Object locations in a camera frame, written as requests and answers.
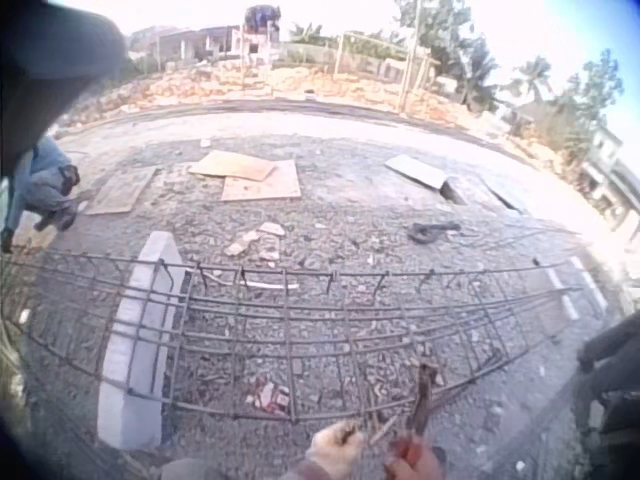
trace work glove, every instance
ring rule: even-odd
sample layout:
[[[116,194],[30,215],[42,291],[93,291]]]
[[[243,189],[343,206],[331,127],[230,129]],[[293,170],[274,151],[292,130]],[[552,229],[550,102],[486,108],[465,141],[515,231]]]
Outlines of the work glove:
[[[334,423],[313,436],[305,459],[281,480],[347,480],[365,445],[358,422]]]
[[[392,441],[390,450],[384,464],[388,480],[445,480],[444,450],[434,451],[425,441],[411,437]],[[407,458],[410,450],[414,458]]]
[[[11,245],[13,244],[13,230],[4,228],[0,232],[0,246],[2,253],[11,253]]]
[[[346,480],[365,445],[358,422],[343,420],[316,433],[306,457],[320,465],[331,480]]]

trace cardboard piece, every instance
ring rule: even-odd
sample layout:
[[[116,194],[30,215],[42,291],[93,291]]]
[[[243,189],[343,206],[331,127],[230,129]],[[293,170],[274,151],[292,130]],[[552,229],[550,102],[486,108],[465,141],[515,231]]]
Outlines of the cardboard piece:
[[[408,155],[398,155],[385,164],[391,170],[405,175],[427,187],[440,190],[447,175],[440,169],[422,163]]]
[[[189,173],[214,177],[238,177],[262,182],[274,163],[262,158],[214,150],[189,169]]]
[[[262,182],[227,177],[220,200],[261,200],[267,198],[298,198],[302,196],[295,160],[273,162],[274,169]]]
[[[125,213],[131,211],[157,167],[136,168],[117,173],[109,179],[91,201],[85,215]]]

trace hand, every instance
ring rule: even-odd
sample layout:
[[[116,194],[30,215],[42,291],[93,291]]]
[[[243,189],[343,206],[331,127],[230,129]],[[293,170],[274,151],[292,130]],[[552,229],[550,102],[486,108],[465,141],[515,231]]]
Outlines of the hand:
[[[393,480],[444,480],[443,467],[431,447],[417,438],[391,442],[391,456],[385,462],[387,478]]]
[[[5,228],[0,232],[0,244],[2,253],[11,253],[11,245],[13,244],[13,230]]]
[[[316,433],[306,457],[322,467],[332,480],[346,480],[365,445],[358,422],[344,420]]]

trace wall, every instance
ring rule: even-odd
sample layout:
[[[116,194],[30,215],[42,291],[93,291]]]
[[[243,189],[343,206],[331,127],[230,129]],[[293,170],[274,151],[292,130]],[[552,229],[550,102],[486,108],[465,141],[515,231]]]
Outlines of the wall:
[[[589,149],[589,160],[608,173],[616,163],[620,145],[602,131],[597,131]]]

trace sleeve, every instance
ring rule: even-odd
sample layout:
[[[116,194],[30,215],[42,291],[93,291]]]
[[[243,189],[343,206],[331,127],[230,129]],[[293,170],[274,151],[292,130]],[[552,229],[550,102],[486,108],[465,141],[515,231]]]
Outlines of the sleeve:
[[[26,206],[24,192],[29,183],[32,160],[33,151],[24,154],[18,161],[13,173],[13,178],[9,183],[9,208],[7,209],[7,218],[4,227],[14,232],[20,225],[20,219]]]

